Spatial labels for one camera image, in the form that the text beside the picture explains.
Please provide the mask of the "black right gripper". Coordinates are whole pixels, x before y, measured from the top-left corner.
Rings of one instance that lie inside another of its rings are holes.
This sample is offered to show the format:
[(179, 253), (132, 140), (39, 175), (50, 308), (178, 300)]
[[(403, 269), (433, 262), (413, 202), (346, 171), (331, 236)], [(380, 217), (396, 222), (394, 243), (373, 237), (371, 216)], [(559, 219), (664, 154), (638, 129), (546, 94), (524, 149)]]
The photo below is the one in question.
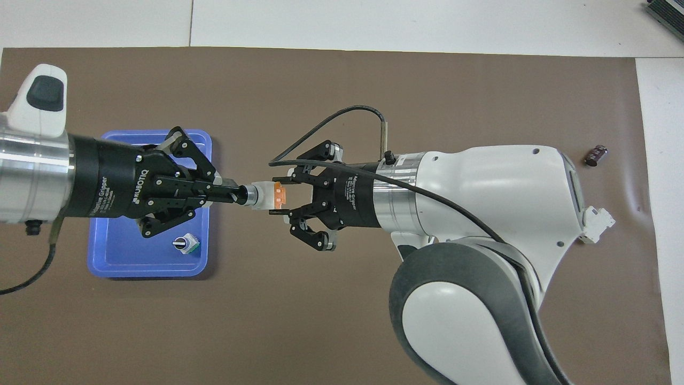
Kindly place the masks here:
[[(298, 160), (341, 161), (343, 147), (337, 142), (323, 141), (318, 146), (301, 154)], [(327, 190), (327, 202), (316, 202), (292, 210), (269, 210), (269, 215), (282, 216), (289, 224), (290, 234), (313, 247), (317, 251), (334, 251), (337, 245), (337, 230), (313, 231), (307, 224), (308, 219), (317, 218), (327, 211), (327, 227), (366, 227), (379, 228), (374, 200), (374, 179), (356, 173), (327, 168), (327, 176), (311, 175), (314, 166), (296, 166), (289, 176), (273, 177), (273, 182), (286, 184), (307, 183)]]

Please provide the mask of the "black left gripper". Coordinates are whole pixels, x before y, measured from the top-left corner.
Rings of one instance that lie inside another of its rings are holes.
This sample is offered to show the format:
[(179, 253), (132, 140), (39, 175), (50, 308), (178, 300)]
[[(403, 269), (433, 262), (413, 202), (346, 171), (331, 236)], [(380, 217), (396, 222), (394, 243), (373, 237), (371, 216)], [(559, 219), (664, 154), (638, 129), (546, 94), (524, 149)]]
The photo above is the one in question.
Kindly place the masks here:
[[(232, 179), (220, 176), (180, 127), (170, 130), (158, 150), (75, 134), (68, 138), (75, 175), (67, 217), (141, 218), (141, 235), (151, 238), (191, 221), (208, 202), (237, 202), (234, 194), (181, 199), (161, 198), (156, 192), (156, 184), (169, 193), (240, 191)], [(179, 166), (171, 157), (190, 159), (196, 168)]]

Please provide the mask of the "selector switch with orange base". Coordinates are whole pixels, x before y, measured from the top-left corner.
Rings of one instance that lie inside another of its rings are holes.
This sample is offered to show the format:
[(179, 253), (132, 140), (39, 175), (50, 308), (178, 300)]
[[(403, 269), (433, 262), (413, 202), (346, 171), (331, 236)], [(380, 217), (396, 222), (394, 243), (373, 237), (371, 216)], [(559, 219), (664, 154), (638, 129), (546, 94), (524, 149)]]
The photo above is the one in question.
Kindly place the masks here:
[(253, 210), (280, 210), (286, 204), (286, 188), (280, 182), (253, 182), (244, 185), (246, 203)]

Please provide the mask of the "blue plastic tray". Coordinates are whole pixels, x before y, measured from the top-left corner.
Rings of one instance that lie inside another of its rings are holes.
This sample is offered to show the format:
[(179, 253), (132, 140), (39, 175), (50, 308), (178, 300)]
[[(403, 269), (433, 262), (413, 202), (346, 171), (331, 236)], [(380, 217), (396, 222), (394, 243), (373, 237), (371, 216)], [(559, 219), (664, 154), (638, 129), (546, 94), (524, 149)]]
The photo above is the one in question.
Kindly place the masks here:
[[(212, 139), (203, 130), (190, 129), (186, 134), (201, 153), (212, 160)], [(117, 130), (103, 138), (134, 146), (161, 143), (168, 130)], [(109, 208), (116, 199), (111, 197), (107, 179), (98, 183), (97, 208)], [(178, 278), (193, 277), (202, 272), (208, 260), (209, 209), (198, 208), (190, 221), (184, 222), (152, 238), (144, 238), (134, 219), (94, 218), (90, 222), (88, 268), (91, 273), (105, 278)], [(186, 234), (195, 236), (199, 244), (183, 253), (173, 241)]]

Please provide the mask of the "brown table mat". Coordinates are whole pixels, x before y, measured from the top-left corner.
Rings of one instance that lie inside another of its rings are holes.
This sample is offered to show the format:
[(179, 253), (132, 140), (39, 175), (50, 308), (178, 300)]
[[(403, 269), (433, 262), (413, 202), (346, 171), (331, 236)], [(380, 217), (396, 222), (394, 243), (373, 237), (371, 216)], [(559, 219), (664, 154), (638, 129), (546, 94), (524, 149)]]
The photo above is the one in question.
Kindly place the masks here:
[[(585, 201), (616, 224), (575, 243), (541, 310), (576, 385), (669, 385), (656, 237), (634, 59), (219, 49), (4, 49), (0, 111), (39, 63), (68, 75), (67, 127), (205, 130), (239, 183), (340, 108), (371, 105), (396, 153), (557, 147)], [(584, 157), (609, 153), (596, 167)], [(388, 314), (400, 257), (380, 229), (333, 252), (281, 217), (214, 204), (207, 268), (191, 280), (108, 280), (87, 266), (87, 219), (67, 219), (36, 283), (0, 296), (0, 385), (421, 385)]]

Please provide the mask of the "white circuit breaker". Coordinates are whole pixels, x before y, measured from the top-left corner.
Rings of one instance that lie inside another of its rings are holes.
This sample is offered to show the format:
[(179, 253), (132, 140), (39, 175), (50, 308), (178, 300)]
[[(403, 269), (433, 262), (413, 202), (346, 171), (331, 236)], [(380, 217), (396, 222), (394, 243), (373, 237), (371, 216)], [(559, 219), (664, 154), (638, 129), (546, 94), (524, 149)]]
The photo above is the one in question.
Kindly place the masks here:
[(578, 239), (584, 244), (596, 244), (601, 234), (615, 223), (616, 220), (605, 208), (588, 206), (583, 211), (583, 228)]

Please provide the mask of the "grey finned device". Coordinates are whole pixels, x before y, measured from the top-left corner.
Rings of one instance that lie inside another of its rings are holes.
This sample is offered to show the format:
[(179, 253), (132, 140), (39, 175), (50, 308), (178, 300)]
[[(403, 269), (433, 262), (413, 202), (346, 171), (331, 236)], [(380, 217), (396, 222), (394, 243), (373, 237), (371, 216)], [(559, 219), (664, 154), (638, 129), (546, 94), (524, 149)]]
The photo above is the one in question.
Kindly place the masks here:
[(647, 0), (647, 12), (684, 40), (684, 0)]

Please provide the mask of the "selector switch with green base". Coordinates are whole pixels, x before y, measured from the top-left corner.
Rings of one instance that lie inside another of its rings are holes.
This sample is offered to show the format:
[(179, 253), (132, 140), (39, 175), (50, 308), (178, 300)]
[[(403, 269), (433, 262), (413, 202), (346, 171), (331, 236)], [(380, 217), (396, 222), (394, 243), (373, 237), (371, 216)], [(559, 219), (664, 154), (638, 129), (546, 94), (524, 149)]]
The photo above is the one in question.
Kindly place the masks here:
[(200, 246), (199, 238), (191, 233), (176, 237), (172, 242), (173, 247), (184, 255), (193, 253)]

